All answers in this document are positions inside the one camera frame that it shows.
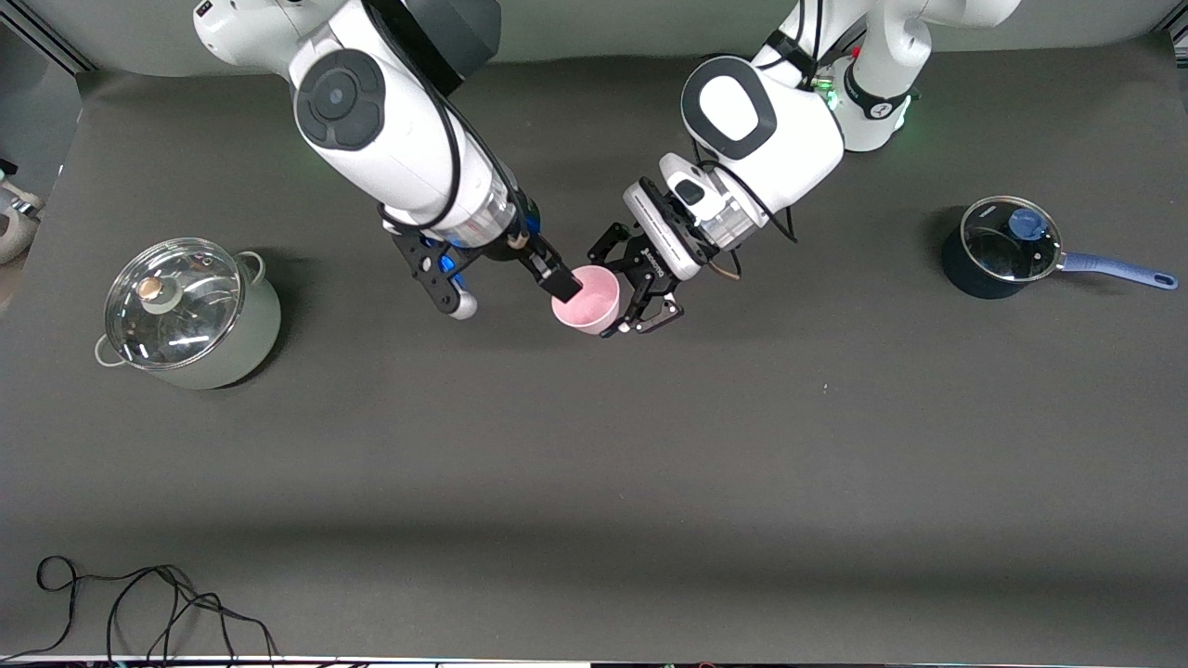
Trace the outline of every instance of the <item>pot handle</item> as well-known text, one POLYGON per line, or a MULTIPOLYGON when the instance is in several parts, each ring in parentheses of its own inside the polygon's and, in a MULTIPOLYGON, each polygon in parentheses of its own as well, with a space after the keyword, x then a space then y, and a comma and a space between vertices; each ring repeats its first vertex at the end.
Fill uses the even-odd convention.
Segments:
POLYGON ((107 344, 107 334, 103 334, 102 336, 99 338, 99 341, 95 341, 95 361, 97 361, 101 366, 106 366, 107 368, 115 368, 116 366, 124 366, 125 364, 128 364, 128 360, 124 358, 120 358, 120 361, 103 361, 103 344, 107 344))
POLYGON ((255 288, 257 285, 264 282, 264 258, 260 257, 260 253, 257 253, 255 251, 244 251, 240 253, 235 253, 235 257, 252 258, 253 260, 255 260, 255 264, 260 265, 259 271, 257 271, 255 276, 252 277, 252 283, 251 283, 252 288, 255 288))
POLYGON ((1135 283, 1142 283, 1143 285, 1150 285, 1151 288, 1159 288, 1161 290, 1175 290, 1180 285, 1176 277, 1170 273, 1086 253, 1067 253, 1060 269, 1061 271, 1105 273, 1133 281, 1135 283))

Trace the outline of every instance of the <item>black circular cap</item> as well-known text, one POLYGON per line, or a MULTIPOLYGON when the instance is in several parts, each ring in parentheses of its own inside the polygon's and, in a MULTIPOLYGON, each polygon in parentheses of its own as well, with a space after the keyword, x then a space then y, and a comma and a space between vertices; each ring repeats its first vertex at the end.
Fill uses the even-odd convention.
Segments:
POLYGON ((314 88, 314 111, 327 120, 339 120, 350 113, 359 97, 355 82, 345 71, 331 71, 314 88))

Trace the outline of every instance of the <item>blue handle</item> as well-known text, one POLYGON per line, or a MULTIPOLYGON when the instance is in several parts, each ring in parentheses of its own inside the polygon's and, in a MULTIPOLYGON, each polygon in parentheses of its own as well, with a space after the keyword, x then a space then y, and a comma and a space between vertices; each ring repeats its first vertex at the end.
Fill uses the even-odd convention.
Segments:
POLYGON ((1110 276, 1117 276, 1118 278, 1125 278, 1126 281, 1133 281, 1135 283, 1142 283, 1143 285, 1150 285, 1151 288, 1158 288, 1161 290, 1175 290, 1180 285, 1176 277, 1170 273, 1163 273, 1161 271, 1155 271, 1120 260, 1102 258, 1100 256, 1088 256, 1085 253, 1067 253, 1064 256, 1064 266, 1062 271, 1092 271, 1094 273, 1107 273, 1110 276))

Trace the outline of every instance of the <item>saucepan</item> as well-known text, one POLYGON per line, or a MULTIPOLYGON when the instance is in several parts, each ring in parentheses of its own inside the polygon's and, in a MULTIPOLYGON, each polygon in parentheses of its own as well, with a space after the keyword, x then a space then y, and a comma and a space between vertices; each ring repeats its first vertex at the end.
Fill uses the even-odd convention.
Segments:
POLYGON ((1171 275, 1135 264, 1064 251, 1047 212, 1020 197, 986 197, 969 207, 941 250, 944 275, 982 300, 1010 297, 1056 271, 1086 271, 1175 290, 1171 275))

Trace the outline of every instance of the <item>blue light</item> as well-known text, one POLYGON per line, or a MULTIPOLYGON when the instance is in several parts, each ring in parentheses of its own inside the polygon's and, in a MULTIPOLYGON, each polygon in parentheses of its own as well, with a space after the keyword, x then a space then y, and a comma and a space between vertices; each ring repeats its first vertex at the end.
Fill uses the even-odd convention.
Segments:
MULTIPOLYGON (((454 271, 455 266, 457 266, 456 264, 454 264, 454 258, 449 256, 442 256, 441 261, 438 261, 437 264, 438 266, 441 266, 443 273, 449 273, 454 271)), ((461 288, 462 290, 466 290, 466 282, 462 281, 461 273, 454 277, 454 284, 461 288)))

